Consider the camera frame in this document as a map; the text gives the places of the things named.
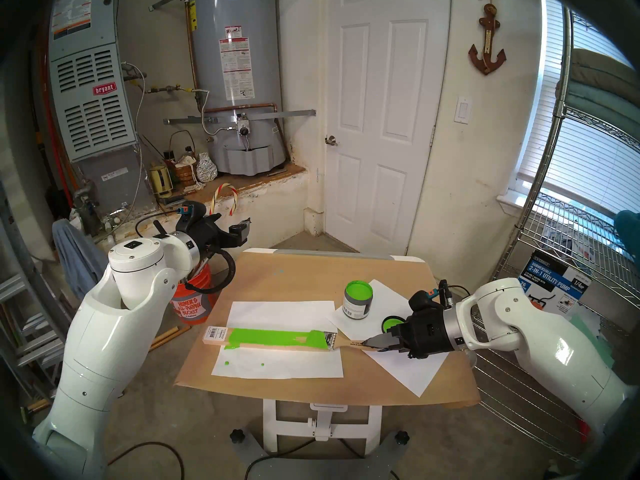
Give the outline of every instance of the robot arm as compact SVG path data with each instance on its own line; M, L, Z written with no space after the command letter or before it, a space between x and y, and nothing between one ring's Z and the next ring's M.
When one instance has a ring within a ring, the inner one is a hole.
M477 305L488 342L476 338ZM531 304L515 278L487 283L445 309L424 291L410 300L413 315L364 344L407 351L410 358L470 349L514 351L520 366L598 433L635 390L606 366L589 339L565 318Z
M219 214L205 216L205 205L186 201L176 231L117 244L109 265L90 290L69 328L60 382L49 415L33 438L62 471L64 478L104 477L104 431L114 400L136 375L172 299L178 282L201 262L221 253L229 263L225 281L235 265L222 248L247 242L249 221L220 230Z

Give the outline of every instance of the tabletop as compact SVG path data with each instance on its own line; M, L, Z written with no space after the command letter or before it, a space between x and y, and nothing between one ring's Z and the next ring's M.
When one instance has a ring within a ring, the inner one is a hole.
M213 376L220 347L204 344L209 325L226 327L234 301L326 301L336 308L354 279L379 280L410 298L437 287L429 265L404 257L372 258L352 253L249 249L236 260L236 274L200 328L175 383L222 394L303 403L340 405L433 405L461 407L480 401L465 353L447 355L420 397L399 383L363 351L341 351L343 378L244 379Z

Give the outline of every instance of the table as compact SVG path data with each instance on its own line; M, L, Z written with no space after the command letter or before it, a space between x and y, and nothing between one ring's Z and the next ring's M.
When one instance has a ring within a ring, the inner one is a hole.
M368 454L380 443L382 406L439 404L464 407L479 403L480 395L471 365L461 351L448 354L420 397L362 351L341 351L343 378L281 380L211 375L220 347L204 344L202 335L209 325L226 327L234 301L333 300L339 307L343 302L344 287L356 279L368 282L377 279L407 299L416 291L437 287L429 265L419 258L247 249L236 260L235 279L222 291L207 322L201 326L200 335L175 383L204 391L263 399L264 444L270 451L277 450L277 435L280 433L316 437L318 440L329 437L363 438L367 439L365 452ZM312 409L318 409L318 418L309 424L312 426L279 421L275 416L276 401L312 403ZM369 423L331 424L331 413L345 410L349 405L369 406Z

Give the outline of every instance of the window blinds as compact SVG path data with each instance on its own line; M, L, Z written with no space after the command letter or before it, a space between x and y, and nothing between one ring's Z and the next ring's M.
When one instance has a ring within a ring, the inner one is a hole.
M560 80L563 46L562 5L546 1L546 52L540 99L518 178L532 182L551 128ZM622 53L594 27L576 20L573 47L611 56L631 66ZM640 212L640 153L599 130L577 121L562 121L545 183L617 213Z

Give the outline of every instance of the orange bucket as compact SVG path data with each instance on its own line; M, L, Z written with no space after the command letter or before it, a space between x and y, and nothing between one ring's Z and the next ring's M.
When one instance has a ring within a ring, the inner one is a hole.
M206 265L189 283L200 289L211 287L211 268L209 265ZM206 321L217 300L218 293L200 294L195 290L187 289L181 282L175 290L171 304L173 305L173 311L183 323L198 325Z

